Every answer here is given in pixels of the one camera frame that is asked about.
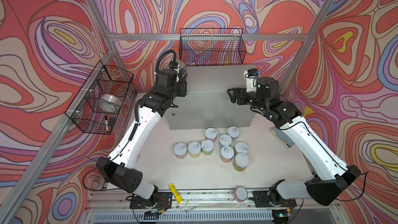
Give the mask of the pink label can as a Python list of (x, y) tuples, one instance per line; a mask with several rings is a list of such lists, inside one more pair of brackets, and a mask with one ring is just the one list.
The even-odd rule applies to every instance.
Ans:
[(178, 159), (184, 159), (187, 156), (188, 148), (184, 143), (177, 143), (173, 147), (174, 155)]

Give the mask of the dark blue tin can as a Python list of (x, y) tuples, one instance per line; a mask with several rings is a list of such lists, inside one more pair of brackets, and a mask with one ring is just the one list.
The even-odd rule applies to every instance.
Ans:
[(177, 60), (177, 68), (176, 71), (179, 73), (179, 76), (182, 77), (185, 73), (186, 73), (186, 64), (181, 61), (181, 60)]

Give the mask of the green yellow peach can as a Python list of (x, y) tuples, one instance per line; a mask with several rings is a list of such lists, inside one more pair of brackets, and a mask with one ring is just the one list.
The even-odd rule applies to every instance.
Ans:
[(235, 155), (233, 167), (238, 172), (243, 172), (250, 165), (250, 158), (247, 154), (239, 152)]

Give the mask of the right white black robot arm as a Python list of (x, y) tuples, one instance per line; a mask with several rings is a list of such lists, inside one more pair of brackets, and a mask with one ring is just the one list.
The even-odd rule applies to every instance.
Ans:
[(281, 179), (273, 184), (268, 191), (270, 204), (302, 198), (328, 206), (363, 175), (357, 166), (347, 165), (321, 140), (292, 102), (281, 99), (277, 80), (249, 77), (245, 88), (231, 88), (227, 93), (232, 103), (248, 105), (252, 112), (271, 121), (300, 149), (313, 171), (309, 178), (291, 182)]

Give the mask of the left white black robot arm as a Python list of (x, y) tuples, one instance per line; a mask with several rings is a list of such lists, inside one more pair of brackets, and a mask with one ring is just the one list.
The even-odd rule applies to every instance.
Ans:
[(106, 182), (145, 200), (155, 198), (156, 186), (134, 169), (138, 155), (152, 129), (165, 112), (176, 107), (173, 101), (186, 96), (185, 68), (164, 68), (157, 72), (155, 85), (134, 106), (134, 122), (117, 147), (96, 163)]

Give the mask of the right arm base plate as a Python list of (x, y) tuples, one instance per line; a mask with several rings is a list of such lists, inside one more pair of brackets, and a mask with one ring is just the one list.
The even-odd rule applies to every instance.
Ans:
[(268, 190), (253, 191), (249, 200), (254, 201), (256, 207), (295, 208), (297, 206), (294, 199), (285, 200)]

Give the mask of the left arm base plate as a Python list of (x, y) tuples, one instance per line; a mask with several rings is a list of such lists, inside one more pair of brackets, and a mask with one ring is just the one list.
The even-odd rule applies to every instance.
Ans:
[(138, 195), (132, 195), (126, 199), (130, 200), (130, 209), (166, 211), (172, 207), (173, 194), (169, 191), (155, 191), (149, 199)]

